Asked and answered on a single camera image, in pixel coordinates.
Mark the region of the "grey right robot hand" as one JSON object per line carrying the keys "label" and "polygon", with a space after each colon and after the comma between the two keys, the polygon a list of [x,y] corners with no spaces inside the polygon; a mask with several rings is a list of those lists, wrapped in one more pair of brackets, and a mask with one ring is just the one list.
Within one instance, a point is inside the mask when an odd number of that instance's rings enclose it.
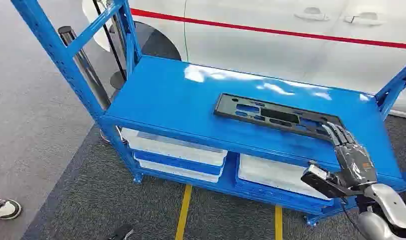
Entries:
{"label": "grey right robot hand", "polygon": [[345,188],[377,183],[377,173],[365,147],[347,129],[326,122],[322,127],[329,134],[340,165],[339,181]]}

